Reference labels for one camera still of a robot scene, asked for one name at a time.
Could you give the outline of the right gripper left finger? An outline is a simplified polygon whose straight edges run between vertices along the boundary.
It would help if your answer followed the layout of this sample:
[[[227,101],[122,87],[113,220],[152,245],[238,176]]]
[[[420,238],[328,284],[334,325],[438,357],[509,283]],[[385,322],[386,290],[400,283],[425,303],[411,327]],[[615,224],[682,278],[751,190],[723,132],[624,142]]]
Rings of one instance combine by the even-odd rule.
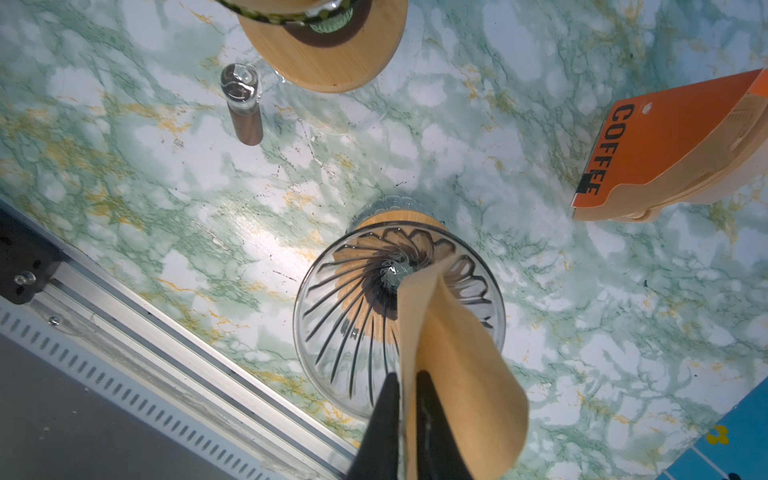
[[[394,480],[399,462],[400,387],[397,374],[383,383],[347,480]]]

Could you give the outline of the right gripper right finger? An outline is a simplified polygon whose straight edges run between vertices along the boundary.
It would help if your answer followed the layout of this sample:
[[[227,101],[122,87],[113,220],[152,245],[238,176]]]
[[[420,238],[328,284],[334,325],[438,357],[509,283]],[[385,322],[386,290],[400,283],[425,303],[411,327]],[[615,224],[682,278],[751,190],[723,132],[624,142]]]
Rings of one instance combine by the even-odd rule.
[[[421,480],[472,478],[461,457],[430,374],[416,376],[416,461]]]

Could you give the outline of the clear glass dripper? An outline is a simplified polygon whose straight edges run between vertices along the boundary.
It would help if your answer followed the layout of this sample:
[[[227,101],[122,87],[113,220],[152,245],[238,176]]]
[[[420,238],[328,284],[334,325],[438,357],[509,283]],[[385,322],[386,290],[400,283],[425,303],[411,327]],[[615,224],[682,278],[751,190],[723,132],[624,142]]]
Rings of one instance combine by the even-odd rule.
[[[385,377],[399,369],[400,348],[341,330],[343,314],[330,270],[332,253],[356,238],[355,231],[335,241],[315,260],[299,288],[293,309],[293,334],[302,367],[315,388],[344,413],[368,419]],[[487,264],[463,240],[445,230],[458,259],[448,271],[448,288],[475,314],[496,347],[504,344],[505,310],[499,286]]]

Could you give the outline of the wooden ring dripper holder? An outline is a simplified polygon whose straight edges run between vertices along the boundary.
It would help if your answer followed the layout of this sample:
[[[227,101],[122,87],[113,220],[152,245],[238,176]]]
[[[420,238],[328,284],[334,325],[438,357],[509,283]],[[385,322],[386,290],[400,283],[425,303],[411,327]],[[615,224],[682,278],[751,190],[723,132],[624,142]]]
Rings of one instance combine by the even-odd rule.
[[[330,1],[234,1],[266,13],[298,13]],[[372,81],[404,33],[406,1],[358,1],[351,22],[330,34],[308,27],[238,20],[260,56],[286,80],[320,93],[343,93]]]

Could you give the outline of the glass server with wooden handle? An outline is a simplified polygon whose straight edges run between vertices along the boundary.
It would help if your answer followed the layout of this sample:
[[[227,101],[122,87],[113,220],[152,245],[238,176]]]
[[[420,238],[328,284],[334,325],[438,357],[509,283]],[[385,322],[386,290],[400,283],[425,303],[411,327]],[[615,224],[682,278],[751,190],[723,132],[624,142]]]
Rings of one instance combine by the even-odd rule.
[[[263,139],[261,101],[265,94],[284,82],[266,61],[231,63],[219,76],[237,138],[245,145],[257,146]]]

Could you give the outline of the green glass dripper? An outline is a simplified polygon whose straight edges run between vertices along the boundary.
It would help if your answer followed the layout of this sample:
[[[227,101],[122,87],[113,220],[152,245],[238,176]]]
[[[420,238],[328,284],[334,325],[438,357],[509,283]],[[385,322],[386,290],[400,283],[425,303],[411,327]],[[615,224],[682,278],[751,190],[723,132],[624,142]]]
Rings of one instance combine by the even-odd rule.
[[[340,31],[352,20],[358,1],[330,1],[298,13],[266,13],[234,1],[218,0],[233,13],[256,22],[275,26],[308,27],[312,32],[330,34]]]

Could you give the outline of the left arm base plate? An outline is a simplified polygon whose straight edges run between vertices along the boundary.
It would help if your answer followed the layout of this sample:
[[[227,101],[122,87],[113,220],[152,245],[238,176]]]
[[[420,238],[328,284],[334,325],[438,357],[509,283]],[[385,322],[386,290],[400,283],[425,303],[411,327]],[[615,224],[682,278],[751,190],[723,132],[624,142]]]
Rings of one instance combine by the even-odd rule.
[[[30,302],[49,283],[62,260],[54,244],[1,211],[1,296],[16,305]]]

